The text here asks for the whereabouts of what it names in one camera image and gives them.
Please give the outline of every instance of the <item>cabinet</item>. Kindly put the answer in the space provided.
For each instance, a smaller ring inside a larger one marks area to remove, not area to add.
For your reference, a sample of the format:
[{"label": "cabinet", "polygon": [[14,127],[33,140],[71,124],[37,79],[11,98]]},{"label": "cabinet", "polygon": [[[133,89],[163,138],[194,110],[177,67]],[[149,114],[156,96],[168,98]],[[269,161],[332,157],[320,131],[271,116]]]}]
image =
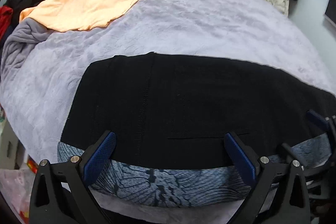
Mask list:
[{"label": "cabinet", "polygon": [[14,169],[18,138],[7,120],[0,124],[0,169]]}]

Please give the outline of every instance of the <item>bed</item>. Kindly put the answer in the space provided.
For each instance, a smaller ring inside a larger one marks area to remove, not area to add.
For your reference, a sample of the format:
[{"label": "bed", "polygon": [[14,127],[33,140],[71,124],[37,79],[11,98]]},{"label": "bed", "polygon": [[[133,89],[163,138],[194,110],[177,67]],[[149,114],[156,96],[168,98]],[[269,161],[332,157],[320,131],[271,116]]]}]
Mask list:
[{"label": "bed", "polygon": [[[26,19],[4,46],[0,101],[31,157],[36,162],[64,160],[59,153],[63,127],[81,77],[92,62],[148,52],[250,61],[282,69],[330,93],[336,91],[309,40],[264,0],[141,0],[108,27],[91,31],[59,33]],[[330,154],[325,135],[298,149],[307,147],[312,165],[322,163]],[[216,182],[219,188],[226,183],[221,179]],[[241,186],[241,198],[248,190]],[[189,223],[195,219],[224,223],[241,203],[218,203],[228,200],[214,202],[212,198],[206,204],[195,203],[193,207],[209,205],[196,209],[157,208],[94,194],[106,209],[157,223]]]}]

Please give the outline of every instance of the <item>white wall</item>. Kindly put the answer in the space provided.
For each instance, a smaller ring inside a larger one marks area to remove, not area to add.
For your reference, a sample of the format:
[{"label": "white wall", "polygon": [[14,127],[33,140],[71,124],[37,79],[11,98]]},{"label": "white wall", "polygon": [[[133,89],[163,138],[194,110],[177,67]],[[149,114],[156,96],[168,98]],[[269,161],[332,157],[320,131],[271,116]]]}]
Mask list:
[{"label": "white wall", "polygon": [[324,17],[329,0],[298,0],[290,3],[289,18],[318,50],[336,79],[336,28]]}]

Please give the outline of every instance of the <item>red clothing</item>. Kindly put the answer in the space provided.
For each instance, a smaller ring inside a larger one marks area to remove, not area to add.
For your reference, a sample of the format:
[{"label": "red clothing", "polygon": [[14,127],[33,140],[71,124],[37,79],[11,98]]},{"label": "red clothing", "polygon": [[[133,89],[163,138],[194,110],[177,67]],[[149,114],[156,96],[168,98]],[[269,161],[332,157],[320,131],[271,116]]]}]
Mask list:
[{"label": "red clothing", "polygon": [[0,39],[11,24],[13,9],[8,6],[0,7]]}]

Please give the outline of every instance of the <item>blue patterned fabric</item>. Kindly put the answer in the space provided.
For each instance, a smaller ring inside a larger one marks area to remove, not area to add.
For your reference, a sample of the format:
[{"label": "blue patterned fabric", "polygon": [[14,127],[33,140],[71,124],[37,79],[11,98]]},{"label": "blue patterned fabric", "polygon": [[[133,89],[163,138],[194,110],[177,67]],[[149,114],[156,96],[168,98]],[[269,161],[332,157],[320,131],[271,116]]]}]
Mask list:
[{"label": "blue patterned fabric", "polygon": [[[331,154],[326,134],[292,147],[308,166],[324,162]],[[84,151],[58,144],[58,162]],[[280,162],[277,155],[269,156]],[[197,207],[243,199],[250,187],[234,166],[204,170],[160,170],[109,160],[92,188],[137,204],[158,207]]]}]

